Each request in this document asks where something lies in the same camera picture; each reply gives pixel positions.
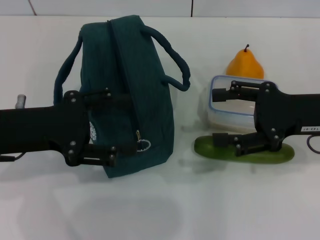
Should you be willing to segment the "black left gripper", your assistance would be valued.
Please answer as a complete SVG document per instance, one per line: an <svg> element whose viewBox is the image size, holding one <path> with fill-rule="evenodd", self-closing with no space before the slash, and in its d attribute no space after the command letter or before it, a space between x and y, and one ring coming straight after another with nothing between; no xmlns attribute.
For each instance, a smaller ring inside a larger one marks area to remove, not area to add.
<svg viewBox="0 0 320 240"><path fill-rule="evenodd" d="M83 95L68 91L62 101L48 107L5 109L0 112L0 160L14 162L14 154L56 151L70 167L114 167L118 157L131 157L137 143L97 145L89 143L89 110L129 109L130 94L112 94L108 88Z"/></svg>

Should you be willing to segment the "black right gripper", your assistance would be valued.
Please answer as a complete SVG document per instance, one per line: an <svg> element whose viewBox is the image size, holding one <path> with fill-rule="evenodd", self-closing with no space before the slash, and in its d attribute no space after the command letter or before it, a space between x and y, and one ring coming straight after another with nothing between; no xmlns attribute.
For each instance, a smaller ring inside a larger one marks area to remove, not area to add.
<svg viewBox="0 0 320 240"><path fill-rule="evenodd" d="M243 100L255 102L257 132L248 134L213 133L215 147L235 147L237 157L253 153L277 152L285 138L293 135L320 135L320 95L287 94L274 83L233 80L230 88L214 88L212 102Z"/></svg>

